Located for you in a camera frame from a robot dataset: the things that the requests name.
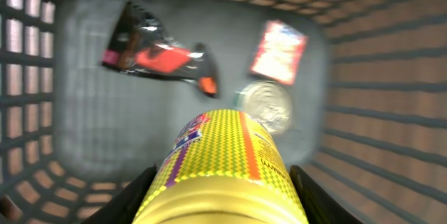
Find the red white small carton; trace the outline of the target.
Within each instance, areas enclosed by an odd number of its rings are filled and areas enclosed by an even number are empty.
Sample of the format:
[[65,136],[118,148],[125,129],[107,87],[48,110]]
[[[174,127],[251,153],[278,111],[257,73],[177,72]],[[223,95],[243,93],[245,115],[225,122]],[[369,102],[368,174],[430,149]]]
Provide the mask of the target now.
[[295,83],[308,37],[281,20],[268,20],[249,72],[285,85]]

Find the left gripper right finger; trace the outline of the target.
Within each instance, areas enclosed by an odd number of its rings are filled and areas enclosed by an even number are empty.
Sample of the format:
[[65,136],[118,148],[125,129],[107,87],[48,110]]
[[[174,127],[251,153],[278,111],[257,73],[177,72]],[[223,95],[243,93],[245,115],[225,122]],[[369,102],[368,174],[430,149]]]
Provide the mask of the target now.
[[362,224],[301,167],[292,165],[289,176],[310,224]]

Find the yellow cylindrical bottle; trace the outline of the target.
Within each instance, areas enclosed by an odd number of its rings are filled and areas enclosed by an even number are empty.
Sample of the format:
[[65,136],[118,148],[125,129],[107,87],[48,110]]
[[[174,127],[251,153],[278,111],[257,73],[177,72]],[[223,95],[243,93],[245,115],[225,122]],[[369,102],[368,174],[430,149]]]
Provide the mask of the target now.
[[293,223],[308,219],[272,136],[238,110],[180,132],[133,218],[145,223]]

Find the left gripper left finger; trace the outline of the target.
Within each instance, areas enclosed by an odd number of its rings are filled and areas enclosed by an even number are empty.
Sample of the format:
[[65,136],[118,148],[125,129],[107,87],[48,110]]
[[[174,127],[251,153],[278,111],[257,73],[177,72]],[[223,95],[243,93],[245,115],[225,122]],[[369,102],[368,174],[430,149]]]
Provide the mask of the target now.
[[147,168],[122,192],[81,224],[131,224],[156,173],[155,165]]

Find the silver tin can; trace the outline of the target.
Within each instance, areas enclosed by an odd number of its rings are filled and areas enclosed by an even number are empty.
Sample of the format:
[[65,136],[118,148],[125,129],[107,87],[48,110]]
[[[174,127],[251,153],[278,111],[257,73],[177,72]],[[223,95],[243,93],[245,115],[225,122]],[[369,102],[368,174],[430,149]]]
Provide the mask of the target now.
[[262,124],[271,135],[281,135],[293,122],[292,98],[277,82],[251,82],[235,91],[233,104]]

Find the black red snack packet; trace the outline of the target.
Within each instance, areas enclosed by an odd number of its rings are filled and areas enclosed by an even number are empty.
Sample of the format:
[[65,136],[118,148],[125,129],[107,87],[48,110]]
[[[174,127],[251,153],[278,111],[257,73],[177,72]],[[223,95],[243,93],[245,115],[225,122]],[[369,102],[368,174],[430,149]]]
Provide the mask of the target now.
[[184,47],[153,14],[131,1],[119,16],[101,65],[125,75],[183,80],[210,98],[219,95],[217,65],[206,44]]

